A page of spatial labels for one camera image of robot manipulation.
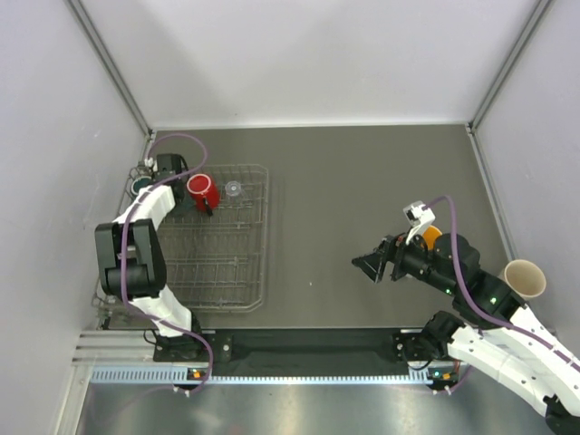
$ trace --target white backdrop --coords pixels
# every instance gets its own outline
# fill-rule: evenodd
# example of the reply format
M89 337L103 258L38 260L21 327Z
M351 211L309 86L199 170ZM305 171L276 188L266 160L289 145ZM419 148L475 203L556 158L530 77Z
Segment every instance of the white backdrop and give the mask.
M156 128L469 121L535 0L84 0Z
M580 354L580 2L557 0L479 128L519 256L548 287L540 313Z
M0 5L0 433L45 434L144 138L64 1Z

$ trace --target beige cup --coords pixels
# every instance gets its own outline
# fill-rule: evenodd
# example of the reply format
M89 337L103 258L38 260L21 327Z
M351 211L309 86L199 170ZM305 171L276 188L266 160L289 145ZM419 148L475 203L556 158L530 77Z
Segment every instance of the beige cup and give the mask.
M499 278L527 301L540 296L546 290L544 272L531 261L510 261L499 274Z

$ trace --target red mug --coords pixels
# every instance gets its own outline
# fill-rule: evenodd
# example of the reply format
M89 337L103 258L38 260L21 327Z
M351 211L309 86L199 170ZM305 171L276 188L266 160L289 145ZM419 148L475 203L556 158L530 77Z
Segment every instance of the red mug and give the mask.
M188 179L187 188L196 201L196 208L212 216L212 210L219 205L219 190L214 180L207 174L195 174Z

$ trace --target dish rack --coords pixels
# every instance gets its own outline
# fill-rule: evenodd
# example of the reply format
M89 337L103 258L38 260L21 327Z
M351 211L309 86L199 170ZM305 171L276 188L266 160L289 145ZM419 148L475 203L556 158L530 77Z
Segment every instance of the dish rack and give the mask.
M220 192L213 216L200 212L186 193L161 222L157 235L167 266L167 284L179 301L196 312L249 312L264 298L268 221L268 170L259 165L206 166ZM121 209L131 202L130 186L144 175L133 168ZM237 181L241 193L229 196ZM125 313L116 297L95 303L101 316Z

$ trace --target gray dish rack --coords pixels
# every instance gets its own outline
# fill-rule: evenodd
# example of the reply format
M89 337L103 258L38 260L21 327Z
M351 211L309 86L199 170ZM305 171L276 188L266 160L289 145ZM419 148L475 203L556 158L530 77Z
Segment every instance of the gray dish rack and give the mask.
M221 200L209 217L187 195L161 222L157 234L168 286L197 312L252 311L265 292L268 170L248 164L206 166L202 172L215 180ZM131 183L143 174L140 168L130 171L121 208L131 203ZM229 181L241 184L238 196L226 194ZM101 316L125 311L121 301L101 292L98 287L94 299Z

